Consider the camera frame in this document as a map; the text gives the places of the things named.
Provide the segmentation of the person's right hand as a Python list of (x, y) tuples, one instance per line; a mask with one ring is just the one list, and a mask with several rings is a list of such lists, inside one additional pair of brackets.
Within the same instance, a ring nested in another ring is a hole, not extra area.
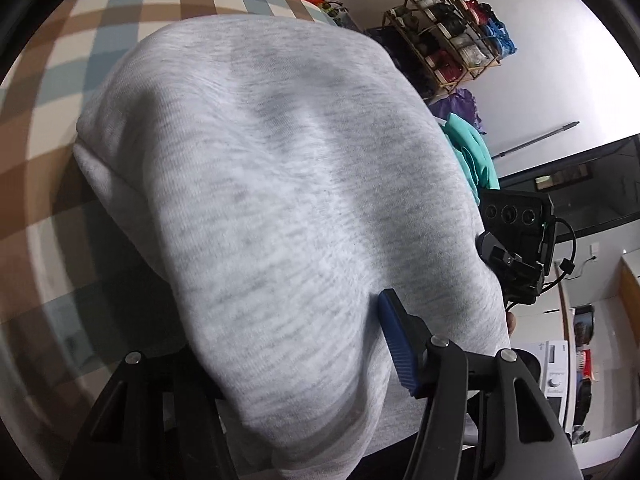
[(506, 329), (508, 330), (509, 336), (512, 336), (513, 333), (515, 332), (517, 322), (518, 321), (516, 320), (516, 316), (514, 315), (513, 312), (511, 311), (506, 312)]

